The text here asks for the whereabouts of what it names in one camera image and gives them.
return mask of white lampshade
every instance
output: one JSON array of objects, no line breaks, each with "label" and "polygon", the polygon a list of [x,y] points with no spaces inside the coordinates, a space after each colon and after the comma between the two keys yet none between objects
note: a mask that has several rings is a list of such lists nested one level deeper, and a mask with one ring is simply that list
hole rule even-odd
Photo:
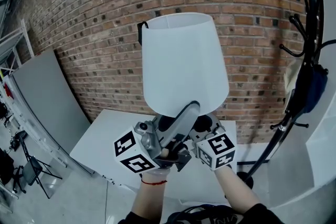
[{"label": "white lampshade", "polygon": [[148,106],[170,117],[191,101],[200,103],[200,115],[216,110],[229,83],[212,17],[179,13],[147,24],[142,26],[142,66]]}]

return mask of concrete floor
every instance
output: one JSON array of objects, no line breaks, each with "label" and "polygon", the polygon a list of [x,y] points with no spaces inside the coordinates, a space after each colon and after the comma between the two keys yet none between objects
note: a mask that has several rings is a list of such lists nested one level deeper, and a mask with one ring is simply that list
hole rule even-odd
[{"label": "concrete floor", "polygon": [[[0,127],[0,147],[5,149],[8,134]],[[1,224],[114,224],[124,218],[131,209],[135,192],[108,183],[99,175],[92,177],[64,168],[41,151],[36,143],[28,137],[28,150],[41,161],[51,164],[56,174],[63,180],[43,175],[41,178],[47,192],[48,200],[37,185],[25,186],[27,194],[19,193],[19,200],[7,197],[13,214],[0,212]],[[15,163],[25,164],[22,150],[11,152]],[[268,204],[267,165],[263,165],[255,174],[254,191],[260,200]],[[176,211],[185,209],[177,200],[165,199],[163,222]],[[332,182],[310,196],[287,206],[272,209],[284,223],[315,224],[326,223],[336,208],[336,184]]]}]

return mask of black sleeve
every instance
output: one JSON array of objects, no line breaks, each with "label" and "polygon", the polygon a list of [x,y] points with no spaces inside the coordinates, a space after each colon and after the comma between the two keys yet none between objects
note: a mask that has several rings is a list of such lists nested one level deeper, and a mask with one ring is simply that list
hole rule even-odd
[{"label": "black sleeve", "polygon": [[268,210],[264,205],[254,205],[250,210],[244,214],[244,218],[241,224],[248,223],[272,223],[283,224],[280,219],[274,215],[274,213]]},{"label": "black sleeve", "polygon": [[142,217],[139,217],[133,212],[130,212],[127,217],[121,221],[119,221],[118,224],[157,224],[157,222],[148,220]]}]

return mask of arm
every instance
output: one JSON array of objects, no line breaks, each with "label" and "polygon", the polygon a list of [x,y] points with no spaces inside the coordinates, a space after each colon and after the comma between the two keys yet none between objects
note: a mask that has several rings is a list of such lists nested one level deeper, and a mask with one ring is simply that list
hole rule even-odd
[{"label": "arm", "polygon": [[[142,175],[142,181],[146,183],[165,181],[169,171],[169,169],[158,169],[144,173]],[[132,212],[139,217],[154,220],[159,223],[162,214],[164,189],[165,183],[161,185],[148,185],[141,182],[140,189],[132,207]]]},{"label": "arm", "polygon": [[246,213],[260,201],[255,193],[228,166],[215,170],[215,175],[231,207],[240,214]]}]

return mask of white table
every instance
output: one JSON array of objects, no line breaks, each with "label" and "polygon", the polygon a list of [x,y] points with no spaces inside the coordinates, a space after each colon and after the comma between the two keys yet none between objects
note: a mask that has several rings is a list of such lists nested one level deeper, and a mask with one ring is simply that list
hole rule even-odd
[{"label": "white table", "polygon": [[[70,156],[81,164],[91,168],[98,174],[112,179],[116,184],[138,189],[140,177],[135,175],[114,160],[113,141],[131,125],[139,121],[152,120],[154,116],[103,110],[85,132],[70,153]],[[221,121],[237,144],[236,122]],[[186,145],[191,150],[191,141]],[[192,159],[180,171],[176,166],[171,168],[166,185],[165,196],[183,201],[226,203],[223,191],[214,173],[191,153]],[[236,157],[232,162],[233,170],[237,169]]]}]

